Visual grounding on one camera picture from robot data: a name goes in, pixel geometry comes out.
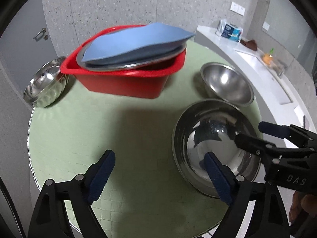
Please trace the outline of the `person's right hand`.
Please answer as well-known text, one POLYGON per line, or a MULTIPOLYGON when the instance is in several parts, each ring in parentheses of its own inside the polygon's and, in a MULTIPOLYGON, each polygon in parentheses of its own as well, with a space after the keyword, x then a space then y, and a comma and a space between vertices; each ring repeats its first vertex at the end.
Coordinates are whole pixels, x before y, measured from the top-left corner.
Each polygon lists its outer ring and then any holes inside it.
POLYGON ((307 212, 312 218, 317 214, 317 199, 314 195, 305 195, 295 191, 292 198, 292 205, 288 214, 289 222, 293 223, 301 210, 307 212))

